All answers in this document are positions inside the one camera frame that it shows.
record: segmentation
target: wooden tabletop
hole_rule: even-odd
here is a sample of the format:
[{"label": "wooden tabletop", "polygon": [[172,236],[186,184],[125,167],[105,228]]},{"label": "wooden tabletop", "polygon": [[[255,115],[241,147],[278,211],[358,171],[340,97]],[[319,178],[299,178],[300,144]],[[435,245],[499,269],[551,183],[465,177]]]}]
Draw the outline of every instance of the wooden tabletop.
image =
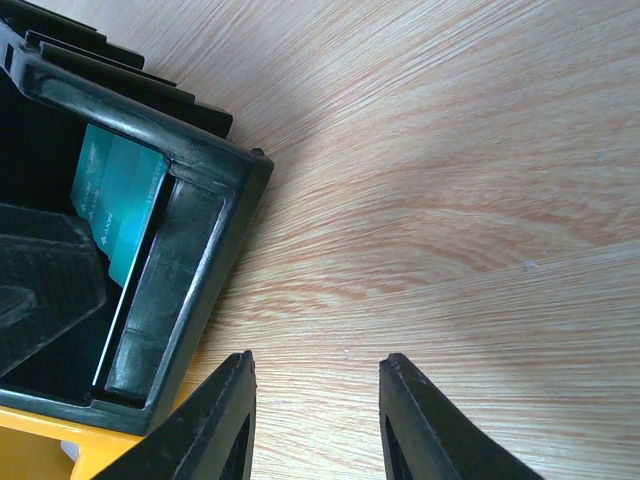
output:
[{"label": "wooden tabletop", "polygon": [[253,478],[383,478],[395,351],[546,477],[640,476],[637,0],[38,3],[276,164],[181,392],[253,350]]}]

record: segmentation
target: black plastic box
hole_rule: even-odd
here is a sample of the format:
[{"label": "black plastic box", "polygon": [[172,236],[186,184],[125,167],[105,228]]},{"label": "black plastic box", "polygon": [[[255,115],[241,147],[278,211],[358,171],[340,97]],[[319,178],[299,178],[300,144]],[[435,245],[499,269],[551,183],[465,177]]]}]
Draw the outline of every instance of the black plastic box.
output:
[{"label": "black plastic box", "polygon": [[169,168],[124,288],[98,279],[105,304],[0,377],[0,404],[145,434],[173,406],[273,164],[223,139],[226,112],[34,5],[0,0],[0,61],[0,203],[75,215],[88,123],[160,152]]}]

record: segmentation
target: yellow plastic base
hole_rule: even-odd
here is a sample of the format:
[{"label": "yellow plastic base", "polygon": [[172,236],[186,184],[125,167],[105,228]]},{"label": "yellow plastic base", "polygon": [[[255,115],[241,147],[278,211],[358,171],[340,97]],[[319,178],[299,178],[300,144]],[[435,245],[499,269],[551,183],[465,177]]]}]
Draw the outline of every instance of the yellow plastic base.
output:
[{"label": "yellow plastic base", "polygon": [[[72,480],[93,478],[142,440],[142,437],[6,407],[0,407],[0,427],[5,427],[0,429],[0,449],[6,452],[8,459],[11,458],[11,461],[7,460],[7,463],[2,465],[2,479],[57,479],[63,478],[60,475],[66,475],[69,471],[68,463],[60,459],[59,452],[52,449],[50,442],[26,437],[19,432],[66,440],[78,445],[80,454],[71,473]],[[26,466],[30,471],[34,468],[48,469],[48,471],[43,471],[42,475],[33,476],[33,474],[25,472]]]}]

